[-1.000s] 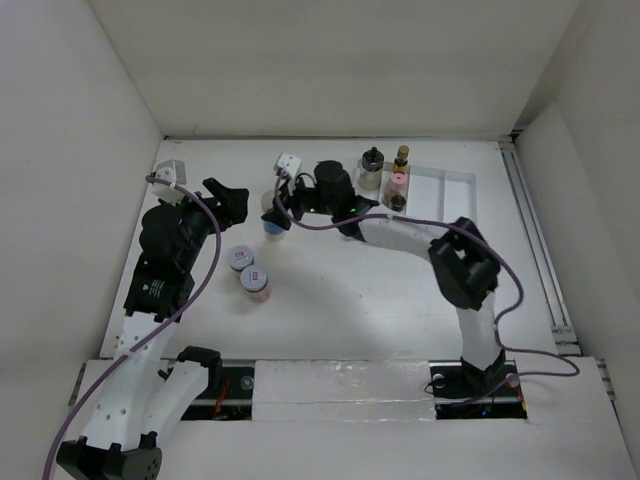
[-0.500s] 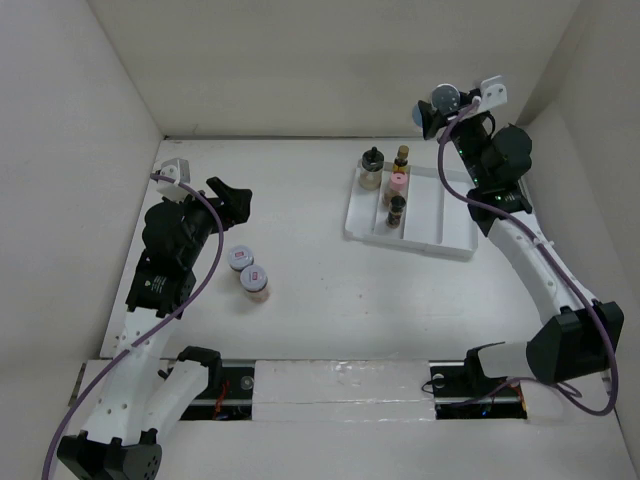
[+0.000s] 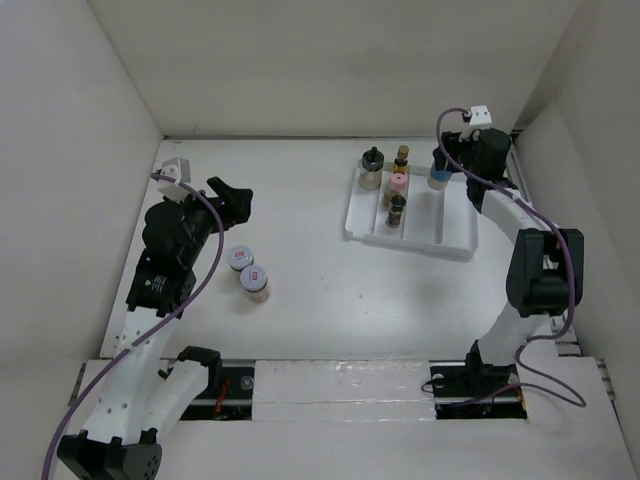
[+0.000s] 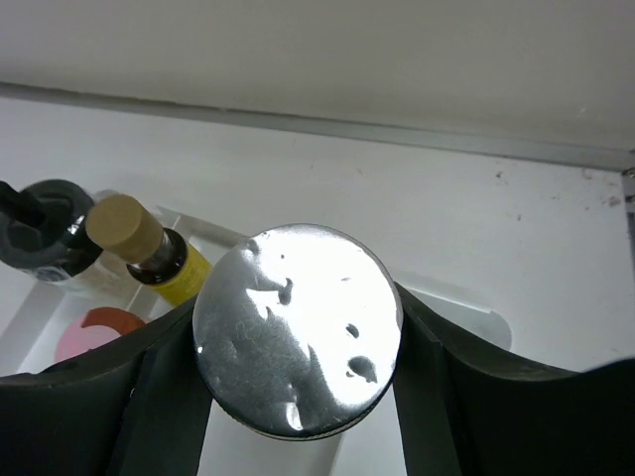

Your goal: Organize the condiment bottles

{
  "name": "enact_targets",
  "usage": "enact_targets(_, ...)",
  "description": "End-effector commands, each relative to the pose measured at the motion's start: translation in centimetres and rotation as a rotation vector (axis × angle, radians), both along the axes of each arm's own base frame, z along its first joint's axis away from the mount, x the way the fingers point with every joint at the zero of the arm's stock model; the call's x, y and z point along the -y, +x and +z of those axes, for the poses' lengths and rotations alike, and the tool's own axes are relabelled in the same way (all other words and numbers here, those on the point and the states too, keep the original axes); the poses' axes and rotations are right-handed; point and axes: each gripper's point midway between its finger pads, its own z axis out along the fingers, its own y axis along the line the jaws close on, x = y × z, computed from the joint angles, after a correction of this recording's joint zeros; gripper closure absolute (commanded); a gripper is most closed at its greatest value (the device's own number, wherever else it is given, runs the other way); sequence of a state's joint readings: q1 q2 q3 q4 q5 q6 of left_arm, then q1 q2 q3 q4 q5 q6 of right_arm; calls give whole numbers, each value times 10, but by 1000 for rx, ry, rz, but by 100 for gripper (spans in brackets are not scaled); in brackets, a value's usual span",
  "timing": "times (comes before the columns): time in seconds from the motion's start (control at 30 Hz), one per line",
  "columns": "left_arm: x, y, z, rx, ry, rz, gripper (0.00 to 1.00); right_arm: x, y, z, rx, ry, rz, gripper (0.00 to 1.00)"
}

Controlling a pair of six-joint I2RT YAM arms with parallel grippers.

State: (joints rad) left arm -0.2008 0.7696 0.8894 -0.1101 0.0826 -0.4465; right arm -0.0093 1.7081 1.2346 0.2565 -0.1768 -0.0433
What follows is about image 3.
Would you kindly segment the black knob lid jar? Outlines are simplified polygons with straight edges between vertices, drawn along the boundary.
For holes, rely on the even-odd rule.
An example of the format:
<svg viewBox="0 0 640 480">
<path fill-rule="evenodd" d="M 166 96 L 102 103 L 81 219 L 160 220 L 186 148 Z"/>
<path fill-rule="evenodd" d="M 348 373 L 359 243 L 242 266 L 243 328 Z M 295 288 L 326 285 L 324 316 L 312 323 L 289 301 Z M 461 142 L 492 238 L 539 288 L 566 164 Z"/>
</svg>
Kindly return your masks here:
<svg viewBox="0 0 640 480">
<path fill-rule="evenodd" d="M 366 190 L 378 189 L 382 181 L 383 168 L 384 155 L 376 146 L 372 146 L 363 153 L 360 160 L 360 186 Z"/>
</svg>

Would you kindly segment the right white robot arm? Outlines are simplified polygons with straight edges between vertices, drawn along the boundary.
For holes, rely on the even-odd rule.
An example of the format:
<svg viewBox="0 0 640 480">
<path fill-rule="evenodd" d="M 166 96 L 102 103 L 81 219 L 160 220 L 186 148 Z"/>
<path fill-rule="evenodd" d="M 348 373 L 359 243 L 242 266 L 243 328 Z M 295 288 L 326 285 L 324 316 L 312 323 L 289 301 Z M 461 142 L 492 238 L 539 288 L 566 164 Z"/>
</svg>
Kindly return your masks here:
<svg viewBox="0 0 640 480">
<path fill-rule="evenodd" d="M 585 238 L 539 213 L 506 177 L 508 134 L 494 128 L 470 136 L 446 131 L 438 140 L 430 180 L 443 185 L 452 174 L 464 174 L 472 206 L 513 245 L 505 307 L 450 378 L 468 403 L 479 403 L 509 390 L 524 348 L 543 340 L 538 332 L 543 323 L 564 316 L 563 327 L 571 327 L 583 295 Z"/>
</svg>

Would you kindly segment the silver lid blue label jar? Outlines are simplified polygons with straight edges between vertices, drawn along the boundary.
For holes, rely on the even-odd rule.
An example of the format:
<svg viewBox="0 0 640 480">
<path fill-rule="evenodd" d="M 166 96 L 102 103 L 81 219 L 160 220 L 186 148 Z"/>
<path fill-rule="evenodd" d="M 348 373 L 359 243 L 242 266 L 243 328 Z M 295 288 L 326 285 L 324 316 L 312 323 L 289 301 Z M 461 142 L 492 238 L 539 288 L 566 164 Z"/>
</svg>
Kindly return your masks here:
<svg viewBox="0 0 640 480">
<path fill-rule="evenodd" d="M 433 163 L 427 177 L 427 183 L 432 189 L 439 191 L 447 187 L 450 178 L 451 173 L 446 168 L 439 169 L 436 163 Z"/>
</svg>

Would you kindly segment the pink lid spice jar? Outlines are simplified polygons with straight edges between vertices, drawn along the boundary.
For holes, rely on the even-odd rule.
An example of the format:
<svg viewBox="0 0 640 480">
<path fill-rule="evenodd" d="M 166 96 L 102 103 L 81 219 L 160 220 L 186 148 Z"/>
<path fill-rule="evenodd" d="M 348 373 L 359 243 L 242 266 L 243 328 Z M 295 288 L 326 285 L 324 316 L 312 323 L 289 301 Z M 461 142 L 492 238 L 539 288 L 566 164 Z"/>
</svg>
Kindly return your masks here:
<svg viewBox="0 0 640 480">
<path fill-rule="evenodd" d="M 407 184 L 408 176 L 406 173 L 393 172 L 389 177 L 389 181 L 384 192 L 383 205 L 388 207 L 394 196 L 404 196 Z"/>
</svg>

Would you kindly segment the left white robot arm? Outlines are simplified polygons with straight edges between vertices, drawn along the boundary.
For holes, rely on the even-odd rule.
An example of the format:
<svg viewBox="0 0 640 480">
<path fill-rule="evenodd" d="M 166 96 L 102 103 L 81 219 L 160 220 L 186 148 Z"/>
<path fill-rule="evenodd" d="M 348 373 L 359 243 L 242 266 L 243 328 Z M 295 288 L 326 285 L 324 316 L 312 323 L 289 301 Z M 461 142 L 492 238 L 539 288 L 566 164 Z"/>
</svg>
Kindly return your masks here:
<svg viewBox="0 0 640 480">
<path fill-rule="evenodd" d="M 75 434 L 66 433 L 76 411 L 69 408 L 46 459 L 61 461 L 78 479 L 153 479 L 162 460 L 161 439 L 199 395 L 228 389 L 219 352 L 188 346 L 164 374 L 161 357 L 184 310 L 206 288 L 193 267 L 212 235 L 222 238 L 246 223 L 253 192 L 233 188 L 218 177 L 207 183 L 207 197 L 186 182 L 153 174 L 161 202 L 145 214 L 144 248 L 126 298 L 125 323 L 112 360 L 81 391 L 81 405 L 102 387 L 95 408 Z"/>
</svg>

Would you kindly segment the yellow label small bottle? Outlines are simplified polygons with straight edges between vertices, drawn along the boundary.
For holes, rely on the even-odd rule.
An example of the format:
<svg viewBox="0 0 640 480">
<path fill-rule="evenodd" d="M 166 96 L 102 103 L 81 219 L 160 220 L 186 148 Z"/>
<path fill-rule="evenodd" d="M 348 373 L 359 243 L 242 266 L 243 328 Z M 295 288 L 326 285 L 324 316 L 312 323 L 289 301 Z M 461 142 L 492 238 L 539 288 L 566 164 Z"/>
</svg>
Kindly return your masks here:
<svg viewBox="0 0 640 480">
<path fill-rule="evenodd" d="M 408 156 L 409 156 L 409 147 L 407 145 L 400 145 L 398 147 L 396 157 L 393 162 L 392 171 L 394 173 L 402 173 L 402 174 L 407 173 Z"/>
</svg>

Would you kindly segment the black lid pepper jar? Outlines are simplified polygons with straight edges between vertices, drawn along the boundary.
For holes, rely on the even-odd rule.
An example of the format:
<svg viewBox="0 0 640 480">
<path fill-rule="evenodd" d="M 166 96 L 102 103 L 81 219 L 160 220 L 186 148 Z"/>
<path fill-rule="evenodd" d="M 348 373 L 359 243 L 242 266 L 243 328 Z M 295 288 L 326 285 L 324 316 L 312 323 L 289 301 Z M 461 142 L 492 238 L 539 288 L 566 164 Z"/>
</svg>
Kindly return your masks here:
<svg viewBox="0 0 640 480">
<path fill-rule="evenodd" d="M 388 204 L 388 213 L 385 220 L 389 228 L 398 228 L 406 208 L 406 199 L 402 195 L 394 195 Z"/>
</svg>

